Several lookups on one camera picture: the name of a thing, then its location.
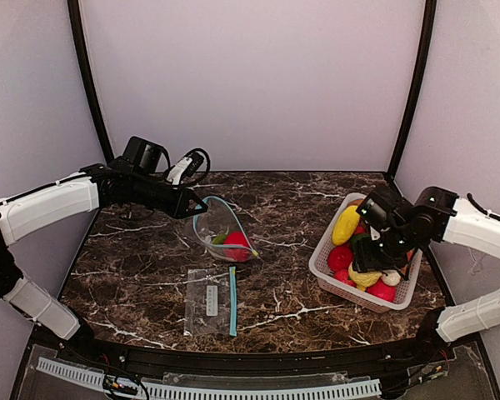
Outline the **red toy apple large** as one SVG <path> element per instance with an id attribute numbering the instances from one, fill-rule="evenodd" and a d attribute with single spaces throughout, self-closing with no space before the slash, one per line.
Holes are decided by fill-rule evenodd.
<path id="1" fill-rule="evenodd" d="M 235 262 L 246 262 L 253 256 L 249 241 L 242 232 L 230 232 L 223 246 L 224 255 Z"/>

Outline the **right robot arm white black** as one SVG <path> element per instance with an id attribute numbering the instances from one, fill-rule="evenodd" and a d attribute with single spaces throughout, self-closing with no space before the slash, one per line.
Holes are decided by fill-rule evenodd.
<path id="1" fill-rule="evenodd" d="M 368 273 L 409 267 L 408 254 L 430 243 L 450 243 L 500 259 L 500 216 L 481 207 L 472 195 L 461 197 L 440 187 L 427 187 L 416 202 L 389 187 L 374 188 L 357 214 L 377 232 L 353 244 L 353 269 Z M 432 343 L 457 339 L 500 325 L 500 288 L 464 304 L 430 311 L 417 337 Z"/>

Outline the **large clear zip bag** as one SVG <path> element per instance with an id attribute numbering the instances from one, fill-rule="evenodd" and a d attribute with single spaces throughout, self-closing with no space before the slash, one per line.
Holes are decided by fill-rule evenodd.
<path id="1" fill-rule="evenodd" d="M 258 250 L 245 232 L 230 204 L 217 196 L 207 196 L 203 201 L 208 205 L 208 210 L 189 219 L 184 226 L 184 235 L 189 240 L 202 246 L 214 258 L 230 263 L 240 263 L 226 257 L 223 252 L 224 246 L 212 245 L 212 240 L 218 234 L 242 232 L 249 241 L 250 249 L 253 251 L 253 256 L 247 261 L 259 258 Z"/>

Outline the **dark green toy pepper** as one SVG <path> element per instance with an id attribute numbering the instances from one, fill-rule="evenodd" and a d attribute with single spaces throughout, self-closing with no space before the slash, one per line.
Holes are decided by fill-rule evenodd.
<path id="1" fill-rule="evenodd" d="M 349 240 L 349 245 L 350 245 L 350 248 L 352 249 L 352 251 L 355 252 L 358 242 L 362 241 L 363 239 L 367 239 L 367 238 L 368 239 L 371 238 L 371 235 L 367 232 L 353 235 L 351 237 L 351 239 Z"/>

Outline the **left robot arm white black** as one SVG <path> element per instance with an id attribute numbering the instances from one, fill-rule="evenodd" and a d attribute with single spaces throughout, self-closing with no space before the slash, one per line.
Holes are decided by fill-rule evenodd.
<path id="1" fill-rule="evenodd" d="M 107 165 L 93 164 L 61 180 L 0 199 L 0 299 L 62 340 L 89 334 L 89 326 L 79 316 L 17 266 L 9 248 L 49 225 L 113 204 L 139 204 L 174 219 L 206 212 L 208 207 L 193 186 L 210 172 L 208 153 L 194 148 L 157 173 L 160 159 L 169 158 L 163 146 L 131 137 L 123 154 Z"/>

